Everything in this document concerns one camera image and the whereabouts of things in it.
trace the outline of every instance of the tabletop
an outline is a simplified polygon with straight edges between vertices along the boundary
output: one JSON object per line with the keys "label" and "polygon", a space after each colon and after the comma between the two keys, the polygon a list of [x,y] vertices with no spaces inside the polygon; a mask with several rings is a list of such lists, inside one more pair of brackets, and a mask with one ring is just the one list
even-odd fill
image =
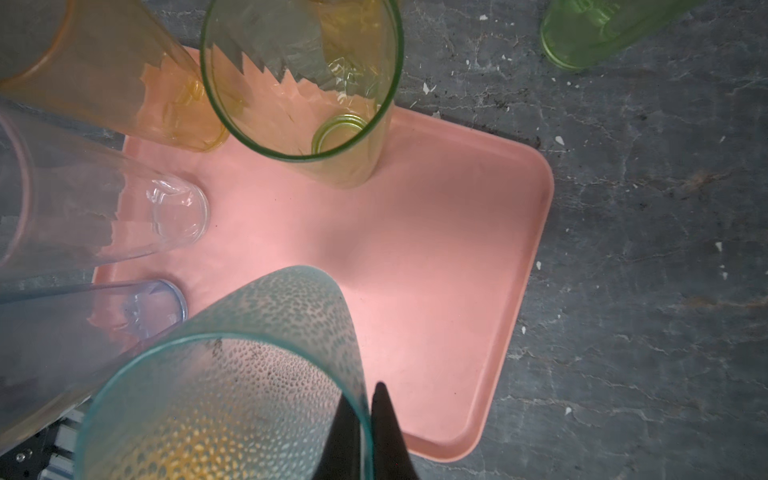
{"label": "tabletop", "polygon": [[[416,468],[423,480],[763,478],[768,4],[709,0],[573,74],[543,58],[547,3],[401,1],[396,103],[531,145],[555,176],[482,440]],[[193,47],[207,4],[147,2]]]}

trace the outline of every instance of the cup rim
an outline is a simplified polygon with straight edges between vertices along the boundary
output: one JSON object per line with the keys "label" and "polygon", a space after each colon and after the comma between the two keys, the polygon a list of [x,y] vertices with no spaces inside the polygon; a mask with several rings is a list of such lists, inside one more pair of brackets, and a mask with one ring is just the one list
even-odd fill
{"label": "cup rim", "polygon": [[0,250],[0,278],[3,278],[2,269],[13,257],[13,253],[22,242],[24,232],[27,230],[27,223],[29,223],[29,215],[32,204],[32,178],[30,174],[29,162],[31,155],[27,144],[24,141],[21,133],[18,131],[14,122],[5,113],[5,110],[0,109],[0,130],[8,135],[11,140],[11,145],[15,152],[14,157],[18,162],[19,173],[22,177],[22,208],[18,213],[18,223],[16,224],[16,231],[13,233],[10,243],[5,248],[5,251]]}
{"label": "cup rim", "polygon": [[200,35],[200,72],[203,77],[203,86],[208,95],[208,100],[211,106],[214,108],[216,115],[221,123],[227,128],[227,130],[242,144],[247,146],[253,151],[264,155],[265,157],[273,158],[279,161],[285,161],[290,163],[310,163],[315,161],[325,160],[326,158],[333,157],[344,151],[349,150],[354,145],[358,144],[365,136],[367,136],[384,118],[387,111],[392,107],[395,99],[395,93],[397,93],[397,87],[400,83],[400,76],[402,74],[402,63],[405,56],[405,33],[402,27],[402,18],[400,16],[400,10],[397,5],[398,0],[380,0],[384,5],[388,6],[387,11],[390,16],[390,20],[393,28],[395,29],[395,40],[397,43],[396,58],[395,58],[395,74],[392,76],[392,83],[389,85],[387,95],[384,97],[384,101],[381,104],[379,110],[373,115],[370,122],[354,137],[350,138],[338,147],[331,148],[330,150],[319,152],[317,154],[309,155],[288,155],[279,151],[272,150],[270,148],[259,145],[256,141],[245,135],[230,119],[230,116],[224,110],[219,102],[219,97],[213,86],[213,79],[209,78],[207,72],[206,61],[206,39],[208,36],[208,28],[211,24],[211,18],[213,16],[214,8],[220,0],[213,0],[208,7],[203,22],[203,31]]}
{"label": "cup rim", "polygon": [[74,17],[74,3],[76,0],[67,0],[67,7],[64,13],[64,17],[58,26],[56,34],[51,40],[51,44],[45,51],[24,70],[10,77],[0,78],[0,91],[5,88],[12,88],[20,83],[29,80],[35,76],[40,70],[48,66],[51,63],[54,56],[56,56],[59,48],[64,43],[64,37],[66,36],[69,28],[72,24],[72,18]]}
{"label": "cup rim", "polygon": [[[333,381],[333,383],[336,384],[339,390],[341,390],[342,395],[346,397],[347,401],[349,401],[349,404],[352,406],[355,416],[360,422],[360,426],[362,427],[362,430],[364,432],[364,435],[362,437],[365,439],[364,440],[365,445],[362,450],[362,453],[369,457],[367,462],[362,461],[361,459],[362,463],[360,468],[361,468],[361,472],[365,472],[365,470],[368,470],[367,472],[365,472],[365,476],[363,478],[373,478],[372,461],[371,461],[371,457],[373,454],[372,423],[371,423],[370,414],[367,411],[361,410],[360,408],[361,399],[356,399],[354,396],[352,396],[352,393],[341,383],[341,381],[337,379],[336,376],[331,374],[328,370],[323,368],[321,366],[322,363],[319,362],[318,359],[316,359],[313,355],[310,355],[309,353],[306,353],[301,349],[296,348],[295,346],[291,345],[289,342],[285,340],[278,339],[273,336],[250,335],[245,333],[212,332],[212,333],[197,333],[194,335],[182,336],[181,338],[171,340],[170,342],[165,342],[165,343],[161,343],[160,345],[155,345],[150,349],[142,352],[140,355],[134,357],[130,362],[122,366],[104,384],[104,386],[101,387],[98,394],[94,396],[93,404],[88,409],[88,413],[86,413],[85,420],[83,421],[83,425],[80,429],[80,432],[78,433],[77,441],[75,443],[75,448],[74,448],[74,454],[82,456],[83,448],[85,447],[85,439],[88,437],[88,432],[91,429],[91,426],[94,422],[95,415],[98,413],[98,410],[101,408],[101,404],[104,401],[104,398],[121,381],[125,373],[133,369],[139,363],[145,362],[155,354],[160,353],[166,349],[183,346],[185,344],[202,342],[205,340],[212,340],[212,339],[238,339],[238,340],[248,340],[251,342],[267,343],[267,344],[276,346],[278,348],[281,348],[283,350],[286,350],[287,352],[291,352],[294,355],[300,356],[301,358],[305,359],[307,362],[315,366],[315,368],[317,368],[319,371],[323,372],[328,378],[330,378]],[[362,399],[362,407],[365,409],[368,408],[367,397]],[[81,460],[79,462],[74,463],[74,479],[83,480],[83,478],[84,478],[83,461]]]}

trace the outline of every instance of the tray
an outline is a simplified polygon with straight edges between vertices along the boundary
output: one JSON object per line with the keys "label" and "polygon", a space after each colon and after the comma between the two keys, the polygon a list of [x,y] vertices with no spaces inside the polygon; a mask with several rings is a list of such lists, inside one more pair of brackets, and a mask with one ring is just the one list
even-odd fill
{"label": "tray", "polygon": [[191,247],[99,267],[165,278],[190,315],[285,266],[341,286],[368,391],[389,387],[408,447],[439,462],[480,439],[552,199],[534,149],[402,108],[373,177],[332,190],[230,138],[209,154],[126,137],[126,154],[208,196]]}

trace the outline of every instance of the plastic cup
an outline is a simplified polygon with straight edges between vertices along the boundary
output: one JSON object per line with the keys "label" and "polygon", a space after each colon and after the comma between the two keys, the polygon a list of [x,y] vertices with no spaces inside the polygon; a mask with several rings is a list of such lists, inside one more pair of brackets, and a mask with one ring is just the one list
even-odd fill
{"label": "plastic cup", "polygon": [[210,306],[98,393],[76,479],[312,478],[341,395],[372,479],[362,363],[339,287],[307,266],[264,276]]}
{"label": "plastic cup", "polygon": [[551,0],[541,45],[560,68],[577,71],[632,45],[703,0]]}
{"label": "plastic cup", "polygon": [[193,184],[0,110],[0,279],[171,250],[205,232]]}
{"label": "plastic cup", "polygon": [[187,318],[163,280],[0,297],[0,454],[56,420]]}
{"label": "plastic cup", "polygon": [[0,94],[191,151],[228,136],[200,68],[141,0],[5,1]]}
{"label": "plastic cup", "polygon": [[402,70],[395,0],[214,0],[200,65],[232,135],[338,188],[376,168]]}

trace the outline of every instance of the green cup rim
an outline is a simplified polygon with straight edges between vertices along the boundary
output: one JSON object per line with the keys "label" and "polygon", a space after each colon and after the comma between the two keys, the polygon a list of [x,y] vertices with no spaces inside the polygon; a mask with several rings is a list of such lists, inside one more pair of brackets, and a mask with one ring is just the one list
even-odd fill
{"label": "green cup rim", "polygon": [[346,150],[349,150],[355,144],[360,142],[368,133],[370,133],[373,130],[373,128],[375,128],[376,125],[379,124],[382,118],[384,118],[387,110],[389,110],[389,107],[391,106],[391,104],[395,99],[395,93],[397,93],[397,87],[398,87],[398,84],[400,83],[400,76],[402,74],[403,58],[405,57],[405,49],[404,49],[405,34],[402,28],[402,18],[400,17],[400,9],[398,8],[397,0],[380,0],[385,5],[389,6],[387,10],[389,12],[391,23],[393,24],[395,29],[395,39],[397,42],[395,74],[392,76],[392,83],[389,86],[389,91],[387,91],[387,95],[384,98],[384,102],[382,102],[382,105],[379,108],[379,110],[376,112],[376,114],[373,115],[373,118],[371,119],[371,121],[368,122],[368,124],[360,132],[358,132],[357,135],[350,138],[348,141],[339,145],[338,147],[334,147],[330,150],[320,152],[318,154],[310,154],[310,155],[287,155],[279,151],[275,151],[270,148],[259,145],[250,137],[245,135],[232,122],[230,116],[226,113],[224,108],[221,106],[221,103],[219,102],[219,97],[216,94],[216,91],[214,90],[213,79],[209,78],[208,72],[207,72],[208,69],[207,69],[207,62],[206,62],[206,40],[208,37],[208,33],[209,33],[208,28],[211,24],[211,18],[213,17],[214,8],[216,8],[216,5],[219,2],[225,2],[225,1],[226,0],[213,0],[210,3],[208,10],[206,11],[205,19],[203,22],[203,31],[202,31],[202,34],[200,35],[200,71],[203,77],[203,86],[205,87],[205,91],[208,94],[208,100],[210,101],[211,106],[214,108],[216,115],[219,117],[219,120],[221,120],[221,123],[224,124],[227,130],[246,147],[264,155],[265,157],[270,157],[270,158],[274,158],[275,160],[280,160],[280,161],[285,161],[290,163],[309,163],[314,161],[320,161],[329,157],[333,157]]}
{"label": "green cup rim", "polygon": [[291,352],[295,355],[302,357],[307,362],[310,362],[312,365],[314,365],[315,368],[325,373],[326,376],[328,376],[328,378],[330,378],[336,384],[339,390],[341,390],[342,395],[344,395],[347,401],[349,401],[349,404],[352,406],[352,409],[355,412],[357,419],[360,421],[360,425],[362,426],[362,430],[364,431],[363,438],[365,439],[365,442],[366,442],[366,444],[364,445],[365,449],[363,450],[365,457],[363,459],[363,463],[360,466],[360,468],[366,473],[366,476],[364,478],[373,478],[373,462],[372,462],[373,431],[372,431],[371,417],[367,411],[368,409],[367,397],[363,399],[354,398],[351,395],[351,392],[346,388],[346,386],[344,386],[339,381],[339,379],[336,378],[336,376],[331,374],[327,369],[323,368],[321,366],[321,362],[317,361],[317,359],[313,355],[310,355],[302,351],[301,349],[296,348],[295,346],[291,345],[285,340],[277,339],[269,335],[247,335],[244,333],[211,332],[211,333],[197,333],[194,335],[182,336],[181,338],[173,339],[169,342],[165,342],[165,343],[161,343],[160,345],[153,346],[152,348],[142,352],[142,354],[134,357],[130,362],[128,362],[123,367],[121,367],[117,371],[117,373],[115,373],[112,376],[112,378],[110,378],[109,381],[107,381],[107,383],[105,383],[104,386],[101,387],[101,390],[99,390],[98,394],[94,397],[91,408],[89,408],[88,412],[85,414],[85,420],[83,421],[83,426],[80,429],[80,432],[78,433],[78,438],[75,443],[75,447],[74,447],[74,455],[75,455],[74,479],[75,480],[83,480],[84,478],[83,461],[82,461],[82,458],[80,457],[82,457],[83,448],[85,447],[85,439],[88,438],[88,432],[91,429],[91,426],[94,422],[94,418],[98,414],[99,409],[102,407],[104,398],[122,380],[124,375],[128,371],[132,370],[138,364],[147,361],[149,358],[151,358],[155,354],[160,353],[166,349],[182,346],[188,343],[196,343],[196,342],[202,342],[204,340],[212,340],[212,339],[239,339],[239,340],[249,340],[252,342],[268,343],[270,345],[277,346],[283,350],[286,350],[288,352]]}

